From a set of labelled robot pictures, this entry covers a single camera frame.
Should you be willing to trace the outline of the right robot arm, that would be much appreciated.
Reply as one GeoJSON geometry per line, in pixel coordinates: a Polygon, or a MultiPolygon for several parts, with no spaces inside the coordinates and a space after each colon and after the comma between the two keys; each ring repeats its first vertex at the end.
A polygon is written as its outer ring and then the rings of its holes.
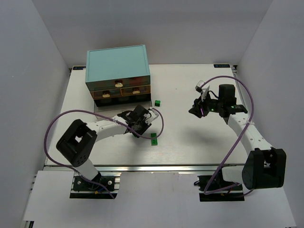
{"type": "Polygon", "coordinates": [[[209,85],[199,81],[195,87],[200,97],[194,100],[189,113],[202,118],[209,113],[218,113],[235,132],[247,153],[244,165],[225,166],[216,174],[216,180],[225,183],[243,184],[249,190],[280,188],[284,184],[286,153],[276,149],[249,121],[247,109],[237,104],[235,87],[219,85],[218,96],[210,97],[209,85]]]}

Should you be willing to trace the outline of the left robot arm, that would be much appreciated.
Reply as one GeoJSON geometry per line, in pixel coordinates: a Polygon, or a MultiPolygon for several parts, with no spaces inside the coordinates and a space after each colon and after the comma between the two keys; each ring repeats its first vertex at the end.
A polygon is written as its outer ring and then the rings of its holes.
{"type": "Polygon", "coordinates": [[[95,142],[126,133],[139,137],[158,116],[154,110],[138,105],[133,111],[114,116],[111,121],[85,123],[76,119],[59,139],[56,148],[87,180],[99,182],[101,174],[89,159],[95,142]]]}

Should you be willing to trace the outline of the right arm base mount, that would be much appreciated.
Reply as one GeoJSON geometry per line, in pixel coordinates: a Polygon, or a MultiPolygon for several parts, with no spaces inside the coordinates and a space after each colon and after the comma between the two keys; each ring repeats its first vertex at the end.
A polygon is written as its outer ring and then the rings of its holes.
{"type": "Polygon", "coordinates": [[[226,182],[222,177],[216,177],[207,191],[215,191],[221,188],[225,188],[222,191],[217,191],[215,193],[206,195],[204,194],[204,189],[211,178],[211,175],[200,175],[198,179],[193,183],[194,186],[199,188],[199,200],[200,202],[235,202],[244,201],[243,187],[241,185],[230,187],[232,182],[226,182]]]}

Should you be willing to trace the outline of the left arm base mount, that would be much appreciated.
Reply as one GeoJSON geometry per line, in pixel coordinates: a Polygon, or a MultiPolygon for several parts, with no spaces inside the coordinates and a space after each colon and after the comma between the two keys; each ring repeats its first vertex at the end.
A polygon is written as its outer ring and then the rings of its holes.
{"type": "Polygon", "coordinates": [[[95,179],[100,184],[90,183],[79,175],[74,175],[71,185],[71,199],[113,200],[116,198],[120,185],[119,175],[100,175],[95,179]]]}

